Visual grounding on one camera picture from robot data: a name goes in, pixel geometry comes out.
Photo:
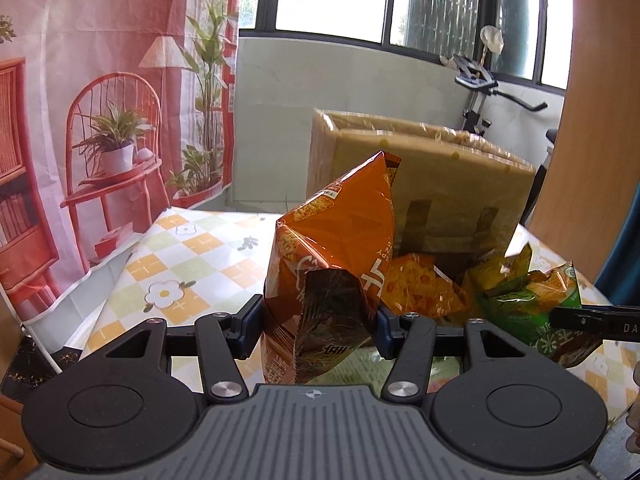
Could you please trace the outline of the person's right hand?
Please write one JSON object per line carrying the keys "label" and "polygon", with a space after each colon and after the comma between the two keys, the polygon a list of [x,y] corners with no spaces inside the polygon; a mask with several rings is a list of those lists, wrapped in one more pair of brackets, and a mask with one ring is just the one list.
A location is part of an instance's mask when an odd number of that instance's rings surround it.
{"label": "person's right hand", "polygon": [[[634,368],[634,382],[640,387],[640,363]],[[631,435],[626,441],[626,449],[628,452],[640,453],[640,393],[637,394],[634,404],[631,405],[627,417],[626,424],[631,429]]]}

